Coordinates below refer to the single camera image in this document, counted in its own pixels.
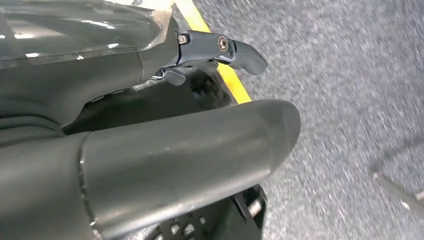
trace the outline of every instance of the lever pivot bolt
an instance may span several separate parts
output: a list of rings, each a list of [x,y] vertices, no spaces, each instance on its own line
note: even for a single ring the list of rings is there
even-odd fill
[[[218,48],[221,52],[228,50],[228,39],[225,36],[218,37]]]

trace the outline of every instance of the gray carpet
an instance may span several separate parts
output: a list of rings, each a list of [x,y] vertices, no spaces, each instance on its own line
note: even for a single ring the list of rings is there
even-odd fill
[[[266,56],[265,74],[237,72],[250,96],[301,112],[294,152],[262,184],[264,239],[424,239],[424,220],[370,174],[424,190],[424,2],[194,2],[212,31]]]

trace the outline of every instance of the bolt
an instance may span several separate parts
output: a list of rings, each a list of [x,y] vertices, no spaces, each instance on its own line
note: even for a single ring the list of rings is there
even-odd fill
[[[181,34],[181,35],[178,36],[178,43],[179,44],[187,44],[188,42],[189,42],[189,38],[186,35]]]
[[[225,36],[218,37],[218,48],[221,52],[228,50],[228,39]]]

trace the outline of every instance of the yellow tape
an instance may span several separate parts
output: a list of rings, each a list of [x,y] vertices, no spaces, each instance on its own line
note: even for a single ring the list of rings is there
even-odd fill
[[[211,32],[208,25],[206,25],[206,22],[203,20],[199,10],[193,3],[193,0],[176,0],[175,4],[192,30],[207,33]],[[240,82],[240,79],[231,67],[219,64],[218,72],[237,103],[242,104],[251,101],[251,98]]]

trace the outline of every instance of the clear plastic cover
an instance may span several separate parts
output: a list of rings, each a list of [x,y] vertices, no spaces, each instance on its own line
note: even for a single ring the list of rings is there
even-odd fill
[[[163,43],[171,6],[134,3],[1,1],[0,69],[138,52]]]

